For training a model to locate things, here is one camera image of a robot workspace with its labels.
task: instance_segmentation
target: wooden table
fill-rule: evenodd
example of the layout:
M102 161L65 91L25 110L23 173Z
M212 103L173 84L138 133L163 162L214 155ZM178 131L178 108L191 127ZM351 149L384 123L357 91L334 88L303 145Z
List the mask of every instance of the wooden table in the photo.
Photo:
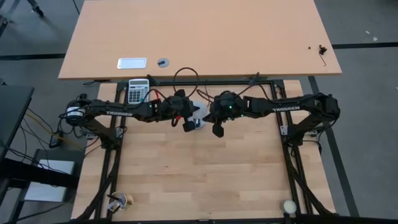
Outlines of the wooden table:
M147 65L119 70L119 58ZM182 67L201 77L341 74L313 0L104 0L84 2L59 78L170 77Z
M284 82L288 97L303 94L299 81ZM207 89L210 95L217 95L245 87ZM192 88L184 87L187 93ZM271 96L267 85L264 88ZM174 93L171 86L156 89L166 96ZM115 92L115 83L102 84L98 99L113 101ZM263 97L259 87L244 95ZM190 99L203 100L197 94ZM293 121L298 123L307 115L294 111ZM110 119L97 117L104 125L109 125ZM128 118L126 126L117 190L131 193L134 204L128 211L116 213L114 221L282 217L280 205L290 199L290 187L275 114L228 121L223 125L223 138L212 134L211 124L190 133L185 133L181 124L171 127L170 121L142 123ZM300 152L308 186L327 209L334 211L317 145L305 142ZM93 199L103 157L104 150L97 149L85 158L72 218Z

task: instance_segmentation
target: wooden work surface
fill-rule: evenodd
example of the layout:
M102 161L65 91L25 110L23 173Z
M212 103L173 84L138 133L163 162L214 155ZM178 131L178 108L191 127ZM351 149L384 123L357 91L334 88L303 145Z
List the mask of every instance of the wooden work surface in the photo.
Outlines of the wooden work surface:
M147 66L118 70L119 58ZM182 67L203 77L341 74L313 0L104 0L84 2L59 78L171 77Z
M207 89L210 95L216 95L224 90L240 92L245 87ZM302 95L299 81L285 81L285 87L288 97ZM192 88L184 87L187 93ZM271 96L267 85L264 88ZM166 96L174 93L171 86L157 89ZM116 84L102 84L98 98L112 101L115 92ZM264 96L259 87L244 95ZM197 94L190 99L203 100ZM305 111L292 113L295 123L306 116ZM109 125L110 119L98 117L104 125ZM213 135L211 124L190 133L185 133L181 124L171 127L170 121L143 123L128 118L126 126L117 191L132 194L134 204L128 211L116 213L113 220L283 217L280 205L291 196L275 114L228 121L223 125L223 138ZM308 186L327 209L334 211L317 145L305 142L300 152ZM85 158L72 218L79 216L93 199L103 158L103 149Z

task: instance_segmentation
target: calculator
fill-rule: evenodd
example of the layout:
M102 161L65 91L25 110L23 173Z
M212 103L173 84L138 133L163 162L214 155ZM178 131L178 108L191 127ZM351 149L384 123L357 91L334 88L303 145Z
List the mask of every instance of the calculator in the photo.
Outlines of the calculator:
M138 104L140 102L148 102L149 95L144 99L149 91L149 80L145 78L136 78L129 80L129 99L128 103Z

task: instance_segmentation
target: yellow cable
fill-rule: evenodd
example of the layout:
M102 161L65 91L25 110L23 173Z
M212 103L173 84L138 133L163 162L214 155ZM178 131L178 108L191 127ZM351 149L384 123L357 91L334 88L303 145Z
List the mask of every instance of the yellow cable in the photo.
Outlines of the yellow cable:
M28 113L26 115L28 117L32 118L34 121L36 121L46 132L48 132L52 136L56 137L57 139L61 139L62 141L65 141L66 143L71 144L72 146L75 146L76 148L84 151L84 149L82 147L78 146L78 144L74 143L73 141L68 141L68 140L64 139L63 137L57 136L56 134L54 134L51 131L49 131L37 118L33 117L32 115L30 115Z

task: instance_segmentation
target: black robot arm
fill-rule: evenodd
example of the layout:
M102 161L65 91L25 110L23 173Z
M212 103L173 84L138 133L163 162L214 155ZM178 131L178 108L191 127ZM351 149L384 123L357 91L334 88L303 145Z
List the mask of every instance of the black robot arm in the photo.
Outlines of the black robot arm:
M224 92L215 96L215 100L210 106L210 114L203 120L214 123L213 133L218 137L223 137L224 130L221 124L229 119L234 120L242 116L263 118L271 113L296 110L309 111L310 114L299 124L281 127L281 132L286 135L286 141L295 145L302 145L304 134L307 131L311 131L324 121L335 121L340 115L337 100L331 95L322 93L268 100L249 96L244 96L242 99L235 93Z
M185 92L179 90L174 96L166 98L164 101L152 100L138 105L125 103L112 103L101 100L73 100L68 104L67 111L63 114L67 123L71 126L80 126L96 134L102 142L103 147L118 147L118 139L123 132L118 129L107 128L95 120L100 115L126 116L133 117L143 122L158 122L175 120L179 117L184 119L183 128L185 132L195 129L195 123L188 121L193 112L199 108L185 97Z

